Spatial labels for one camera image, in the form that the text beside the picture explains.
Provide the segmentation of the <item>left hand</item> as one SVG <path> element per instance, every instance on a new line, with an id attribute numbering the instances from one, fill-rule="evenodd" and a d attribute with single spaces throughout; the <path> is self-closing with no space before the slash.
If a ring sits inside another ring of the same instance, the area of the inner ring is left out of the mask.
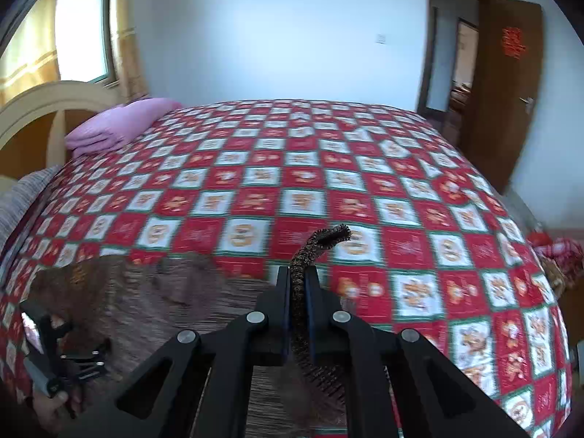
<path id="1" fill-rule="evenodd" d="M 32 408 L 39 424 L 58 433 L 64 423 L 83 411 L 84 390 L 78 380 L 78 365 L 62 358 L 59 342 L 71 330 L 68 322 L 42 312 L 32 320 L 27 342 L 32 388 Z"/>

